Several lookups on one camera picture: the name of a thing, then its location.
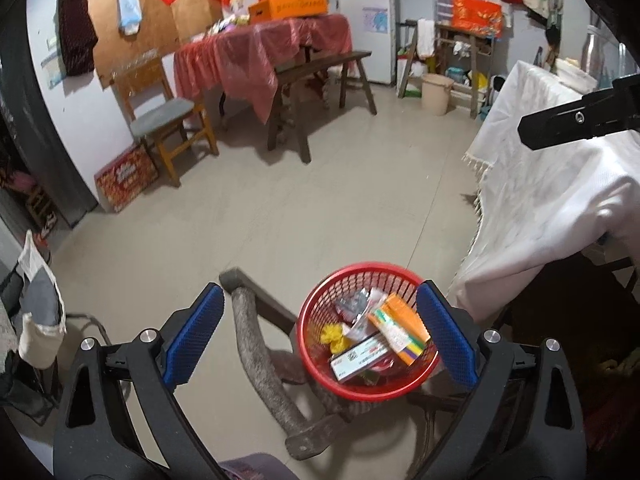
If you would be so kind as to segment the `orange medicine box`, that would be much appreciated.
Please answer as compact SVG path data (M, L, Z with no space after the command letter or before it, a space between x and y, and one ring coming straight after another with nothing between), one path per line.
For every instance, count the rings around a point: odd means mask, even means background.
M373 307L367 317L401 362L408 366L422 356L431 341L431 334L419 313L394 292Z

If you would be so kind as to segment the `white medicine box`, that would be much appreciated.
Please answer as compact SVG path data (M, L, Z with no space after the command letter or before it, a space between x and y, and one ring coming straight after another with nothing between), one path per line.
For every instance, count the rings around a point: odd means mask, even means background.
M380 333L358 342L330 359L331 370L338 382L347 382L356 377L382 376L394 364L392 348Z

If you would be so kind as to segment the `yellow plastic flower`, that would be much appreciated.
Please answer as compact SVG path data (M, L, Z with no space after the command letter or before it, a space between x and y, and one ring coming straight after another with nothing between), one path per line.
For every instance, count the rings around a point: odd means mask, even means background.
M326 324L320 332L320 342L328 348L332 356L348 350L352 341L344 334L344 325L341 323Z

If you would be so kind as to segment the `pink floral plastic bag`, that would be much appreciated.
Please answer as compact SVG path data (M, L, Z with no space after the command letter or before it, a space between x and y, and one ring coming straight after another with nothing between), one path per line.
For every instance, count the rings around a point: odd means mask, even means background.
M382 307L386 298L386 292L381 289L363 288L336 300L334 307L343 321L344 334L353 344L359 344L378 331L369 320L369 314Z

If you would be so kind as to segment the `red trash basket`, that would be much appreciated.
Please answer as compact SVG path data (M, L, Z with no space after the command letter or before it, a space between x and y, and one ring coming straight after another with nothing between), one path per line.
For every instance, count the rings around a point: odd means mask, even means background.
M412 362L398 356L367 317L367 306L395 296L416 307L419 275L385 262L362 262L330 274L309 293L299 311L297 347L306 371L340 398L382 402L423 385L439 364L433 341Z

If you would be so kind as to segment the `steel thermos bottle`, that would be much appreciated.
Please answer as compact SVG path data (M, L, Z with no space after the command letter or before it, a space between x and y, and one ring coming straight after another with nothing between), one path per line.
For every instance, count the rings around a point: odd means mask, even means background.
M599 80L604 69L604 46L608 43L605 32L596 25L587 27L587 35L582 46L580 68L589 76Z

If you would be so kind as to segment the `grey white tablecloth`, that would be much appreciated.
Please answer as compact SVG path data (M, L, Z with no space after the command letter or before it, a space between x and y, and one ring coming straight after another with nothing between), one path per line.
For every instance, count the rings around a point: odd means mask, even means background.
M447 297L474 320L492 318L545 264L603 234L639 257L638 132L540 151L518 136L523 116L577 99L557 76L517 62L465 153L480 226Z

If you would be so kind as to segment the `dark wooden stool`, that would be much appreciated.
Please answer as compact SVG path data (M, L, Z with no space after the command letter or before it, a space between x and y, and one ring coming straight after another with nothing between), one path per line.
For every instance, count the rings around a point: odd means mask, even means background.
M422 455L430 452L436 413L454 412L460 405L451 396L425 389L439 363L437 350L429 348L407 377L387 377L371 387L363 382L349 386L335 381L329 351L319 341L322 325L337 319L332 307L338 298L374 287L414 304L420 276L386 262L351 264L321 281L298 313L280 304L239 268L222 272L219 281L231 297L244 372L284 431L286 450L294 460L321 454L358 417L396 398L424 411L425 434L419 450Z

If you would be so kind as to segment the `red carton on floor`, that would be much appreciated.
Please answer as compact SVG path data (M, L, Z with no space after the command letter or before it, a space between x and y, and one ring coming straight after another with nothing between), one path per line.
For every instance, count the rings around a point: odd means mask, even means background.
M106 209L119 212L158 178L153 159L140 144L131 145L94 175Z

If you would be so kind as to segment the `beige plastic bucket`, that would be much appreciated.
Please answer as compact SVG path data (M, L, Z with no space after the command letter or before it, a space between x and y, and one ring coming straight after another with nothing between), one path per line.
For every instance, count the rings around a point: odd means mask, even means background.
M422 108L428 114L444 116L449 107L449 98L454 81L439 74L424 74L422 76Z

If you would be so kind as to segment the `wooden chair grey seat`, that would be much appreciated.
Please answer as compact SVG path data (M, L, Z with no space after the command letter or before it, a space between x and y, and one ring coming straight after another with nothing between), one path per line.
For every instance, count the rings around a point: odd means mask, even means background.
M205 105L174 96L162 58L155 51L112 73L112 79L132 137L149 156L152 148L155 148L175 188L181 185L174 165L177 156L201 140L207 142L214 156L219 155L217 139ZM148 90L160 90L164 102L137 115L134 99Z

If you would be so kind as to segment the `white refrigerator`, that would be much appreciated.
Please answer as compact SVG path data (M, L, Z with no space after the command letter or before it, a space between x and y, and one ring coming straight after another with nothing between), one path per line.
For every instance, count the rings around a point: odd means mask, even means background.
M337 0L349 22L352 47L371 51L363 62L370 81L392 86L396 81L396 0Z

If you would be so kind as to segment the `red covered side table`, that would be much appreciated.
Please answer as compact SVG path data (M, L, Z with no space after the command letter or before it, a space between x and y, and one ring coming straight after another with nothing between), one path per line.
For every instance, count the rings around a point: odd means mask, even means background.
M174 54L176 95L197 101L217 86L226 96L249 102L266 122L278 88L276 68L302 47L327 55L352 50L350 27L341 14L285 18L235 27L186 44Z

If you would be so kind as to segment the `wooden bench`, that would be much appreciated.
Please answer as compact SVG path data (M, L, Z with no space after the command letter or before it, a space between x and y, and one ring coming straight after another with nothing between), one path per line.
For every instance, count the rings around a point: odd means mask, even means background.
M371 51L348 51L341 54L310 58L310 49L305 49L306 61L277 72L277 90L268 117L267 150L273 151L284 139L286 127L290 127L297 140L300 160L311 162L308 136L305 131L302 97L313 94L314 99L329 107L329 92L332 86L330 70L338 68L338 108L344 110L349 90L362 91L369 113L378 114L370 81L363 61L370 58Z

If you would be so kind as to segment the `orange long box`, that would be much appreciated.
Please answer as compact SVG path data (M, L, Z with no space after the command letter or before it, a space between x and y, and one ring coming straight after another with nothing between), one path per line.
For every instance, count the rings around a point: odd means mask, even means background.
M328 0L260 0L248 8L252 24L329 12Z

